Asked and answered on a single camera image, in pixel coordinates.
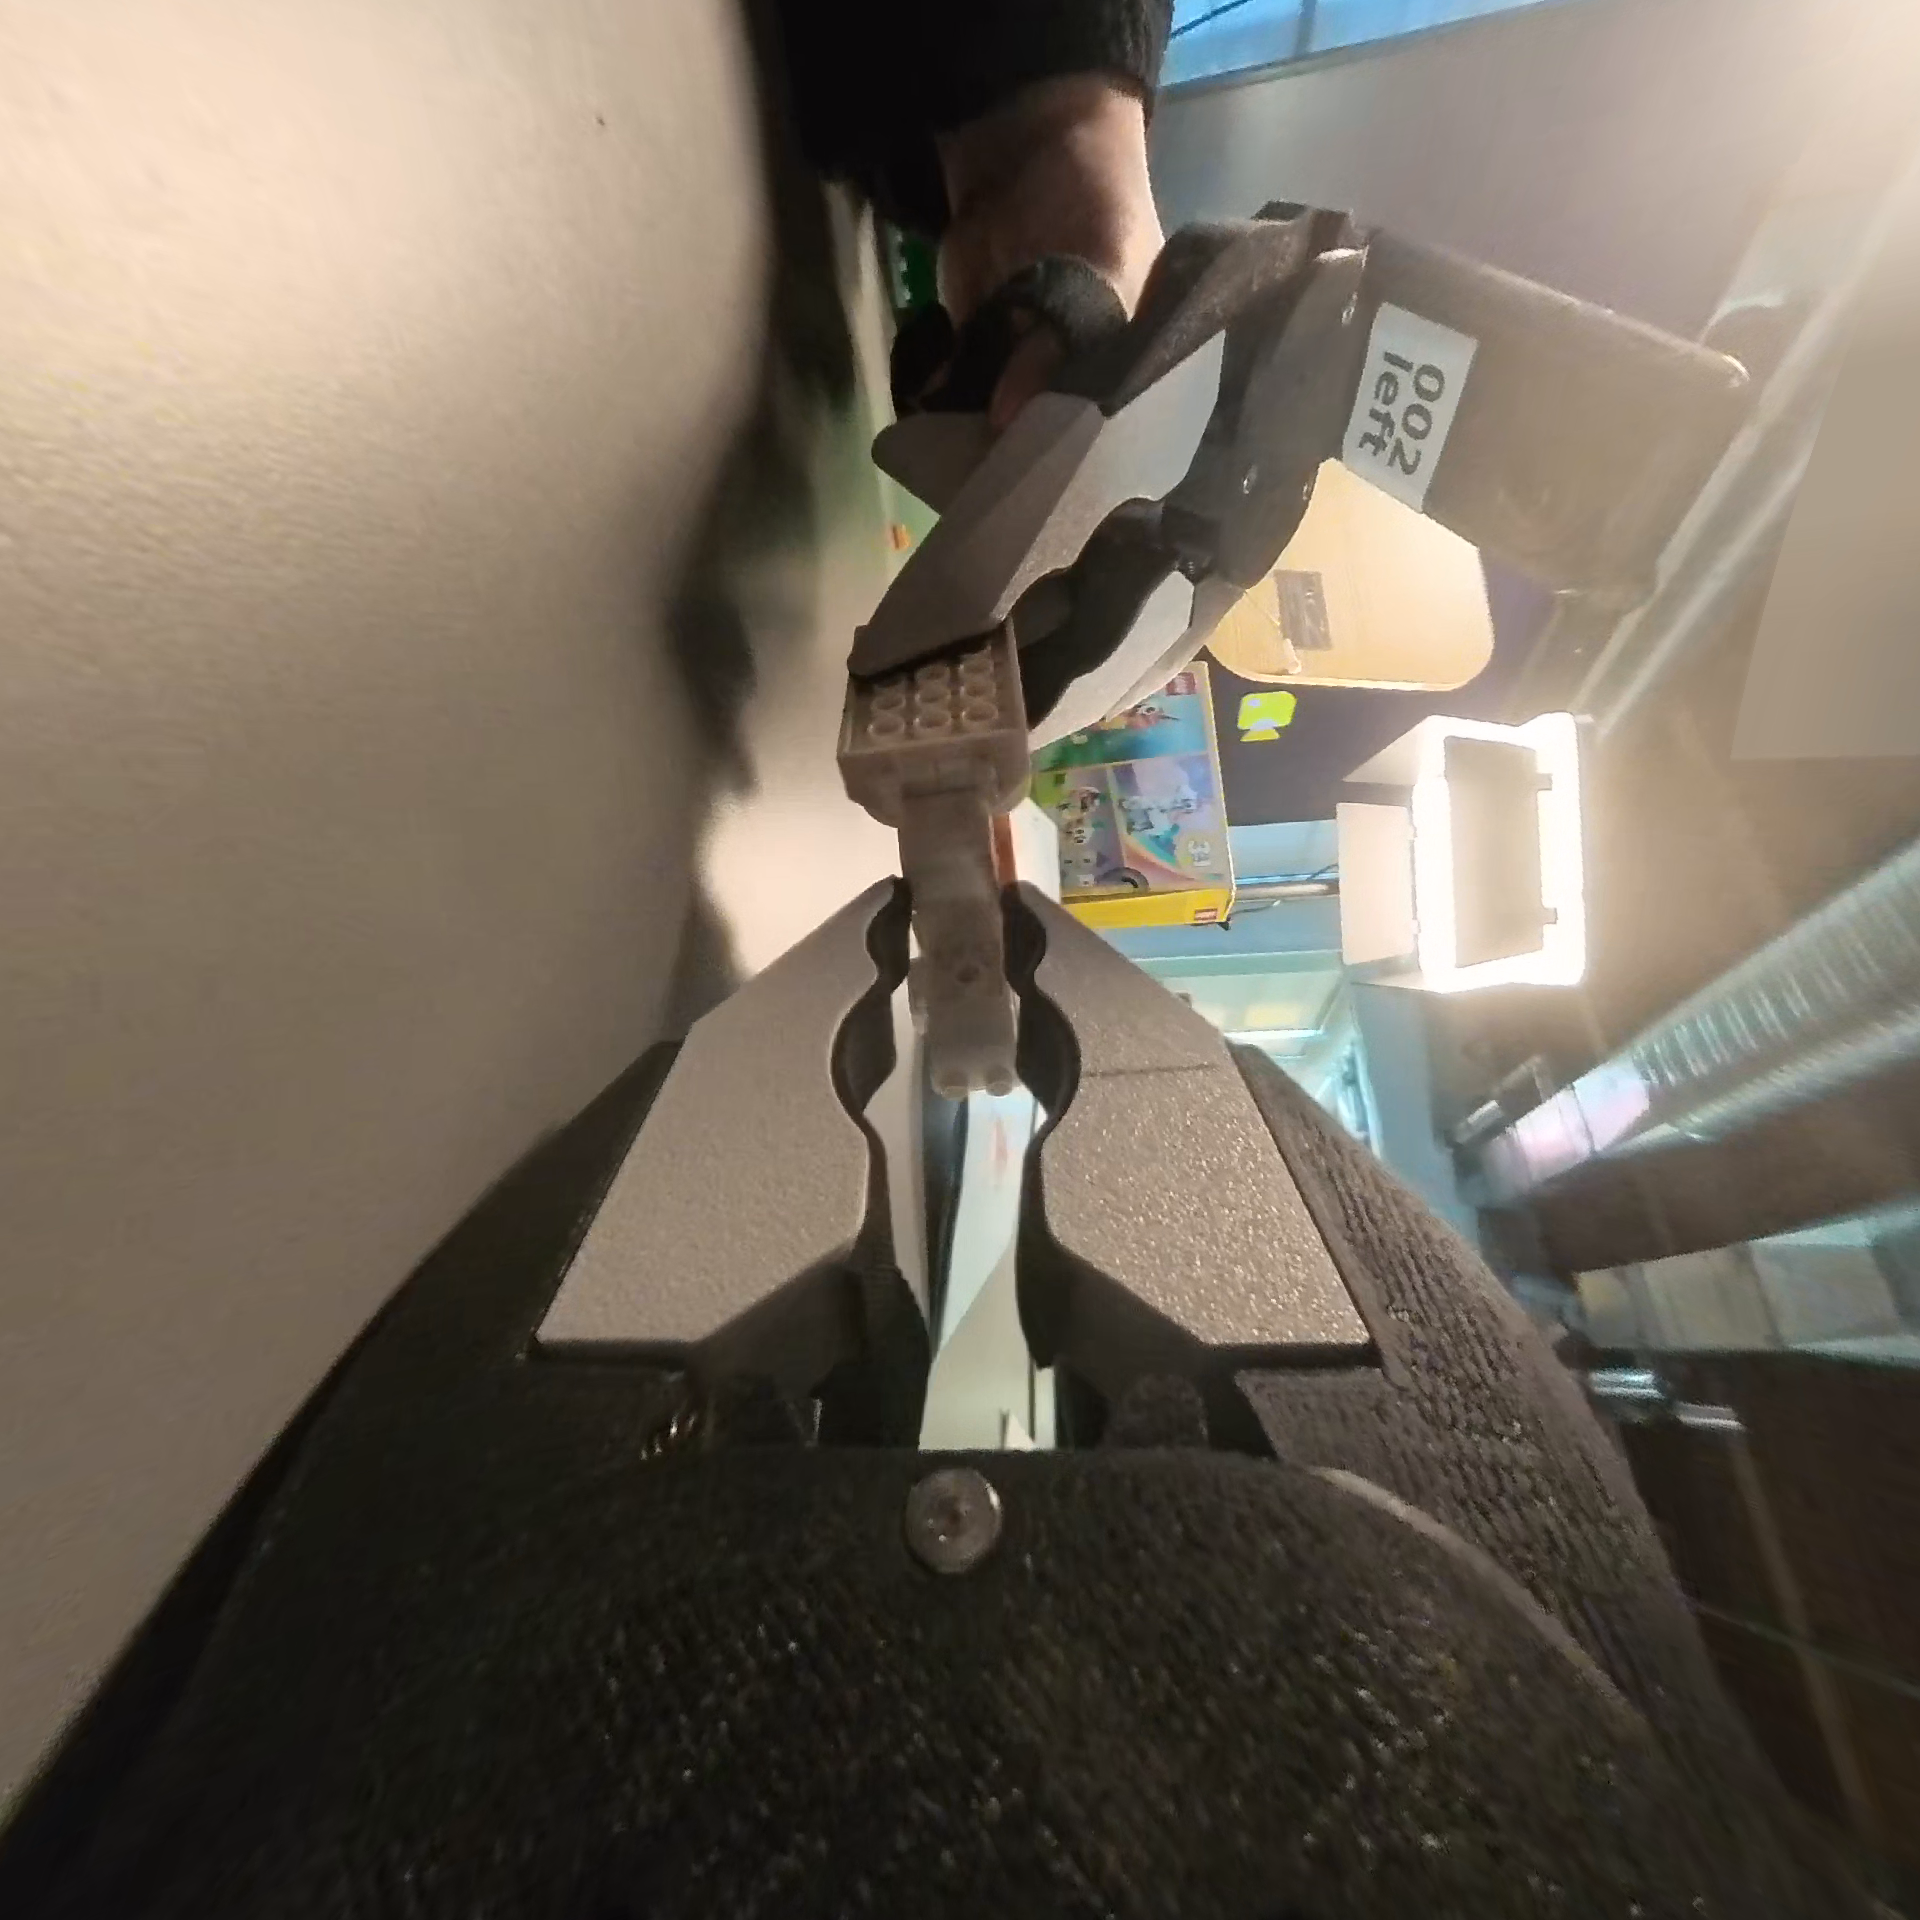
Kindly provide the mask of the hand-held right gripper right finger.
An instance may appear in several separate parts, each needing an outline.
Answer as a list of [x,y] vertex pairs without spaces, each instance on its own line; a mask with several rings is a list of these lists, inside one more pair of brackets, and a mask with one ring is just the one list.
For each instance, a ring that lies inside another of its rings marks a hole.
[[1020,1330],[1040,1364],[1364,1364],[1375,1344],[1218,1030],[1028,884],[1006,893]]

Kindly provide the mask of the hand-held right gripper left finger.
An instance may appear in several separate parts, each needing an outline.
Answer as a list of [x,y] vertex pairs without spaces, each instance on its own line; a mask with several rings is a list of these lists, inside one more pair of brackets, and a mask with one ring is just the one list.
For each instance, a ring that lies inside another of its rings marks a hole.
[[685,1033],[538,1328],[564,1358],[916,1364],[883,1142],[908,954],[857,892]]

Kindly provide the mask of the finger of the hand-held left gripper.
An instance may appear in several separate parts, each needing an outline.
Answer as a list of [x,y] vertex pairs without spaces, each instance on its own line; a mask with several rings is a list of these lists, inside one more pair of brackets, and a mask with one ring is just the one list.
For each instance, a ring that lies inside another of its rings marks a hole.
[[1185,573],[1151,588],[1084,585],[1033,641],[1033,735],[1063,739],[1133,708],[1185,670],[1243,597],[1233,581]]
[[856,632],[850,675],[888,678],[994,632],[1103,522],[1163,500],[1188,476],[1219,376],[1219,359],[1185,357],[1113,412],[1089,396],[1029,397],[936,507]]

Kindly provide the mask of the white lego assembly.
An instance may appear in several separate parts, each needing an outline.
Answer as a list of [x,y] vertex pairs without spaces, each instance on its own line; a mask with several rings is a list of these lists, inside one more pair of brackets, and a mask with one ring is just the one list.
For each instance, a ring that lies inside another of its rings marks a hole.
[[851,803],[896,831],[911,925],[908,995],[931,1089],[1012,1092],[1018,1005],[996,836],[1029,779],[1014,630],[997,625],[875,679],[850,678],[836,766]]

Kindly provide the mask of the person's left forearm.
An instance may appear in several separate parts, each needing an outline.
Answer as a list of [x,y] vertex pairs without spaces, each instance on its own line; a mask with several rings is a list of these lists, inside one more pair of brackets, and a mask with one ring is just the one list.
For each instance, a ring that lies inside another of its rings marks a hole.
[[794,138],[896,228],[950,218],[939,139],[1044,84],[1113,84],[1149,105],[1171,1],[778,1]]

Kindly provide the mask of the yellow lego set box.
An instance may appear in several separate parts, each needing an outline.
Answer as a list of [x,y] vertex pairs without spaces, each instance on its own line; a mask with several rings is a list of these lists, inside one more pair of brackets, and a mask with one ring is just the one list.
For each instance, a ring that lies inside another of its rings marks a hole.
[[1028,793],[1052,822],[1060,893],[1098,932],[1219,928],[1236,863],[1208,667],[1045,743]]

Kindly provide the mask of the person's left hand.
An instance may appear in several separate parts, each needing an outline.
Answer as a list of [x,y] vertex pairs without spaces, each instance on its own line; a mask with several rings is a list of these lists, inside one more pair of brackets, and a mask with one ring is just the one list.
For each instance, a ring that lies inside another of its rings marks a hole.
[[938,294],[953,323],[1024,270],[1053,258],[1100,275],[1133,311],[1163,248],[1138,88],[1073,74],[934,138],[947,218]]

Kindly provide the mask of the light wooden board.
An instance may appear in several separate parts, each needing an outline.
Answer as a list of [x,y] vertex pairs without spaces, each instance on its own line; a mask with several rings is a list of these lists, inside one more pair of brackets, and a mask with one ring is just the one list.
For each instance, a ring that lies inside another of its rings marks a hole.
[[1326,460],[1280,558],[1211,636],[1261,686],[1447,694],[1493,660],[1479,549]]

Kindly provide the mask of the lit white ceiling lamp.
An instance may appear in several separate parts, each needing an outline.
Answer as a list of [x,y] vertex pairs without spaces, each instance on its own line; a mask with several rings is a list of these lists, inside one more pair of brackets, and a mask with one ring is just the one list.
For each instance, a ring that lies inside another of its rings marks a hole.
[[1341,963],[1425,995],[1571,990],[1588,973],[1582,758],[1570,712],[1429,716],[1341,779]]

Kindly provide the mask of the silver ventilation duct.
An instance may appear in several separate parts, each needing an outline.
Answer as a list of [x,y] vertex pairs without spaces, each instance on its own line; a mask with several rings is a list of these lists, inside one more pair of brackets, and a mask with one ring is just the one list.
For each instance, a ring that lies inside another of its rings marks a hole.
[[1918,841],[1646,1026],[1477,1149],[1514,1208],[1600,1167],[1736,1140],[1918,1058]]

